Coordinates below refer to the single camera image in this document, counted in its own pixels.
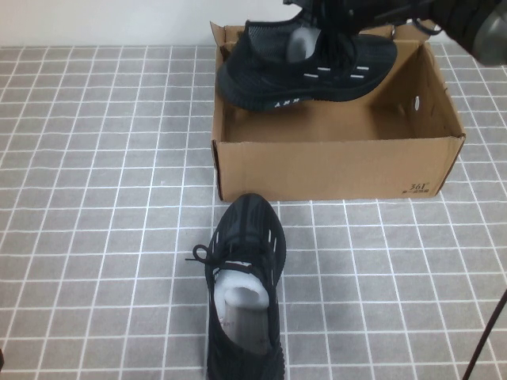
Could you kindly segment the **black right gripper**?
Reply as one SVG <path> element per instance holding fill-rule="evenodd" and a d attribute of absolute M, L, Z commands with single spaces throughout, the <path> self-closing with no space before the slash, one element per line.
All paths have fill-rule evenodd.
<path fill-rule="evenodd" d="M 445 28 L 451 23 L 451 1 L 346 1 L 283 0 L 306 12 L 316 12 L 319 22 L 352 22 L 354 29 L 405 23 L 408 19 L 431 20 Z"/>

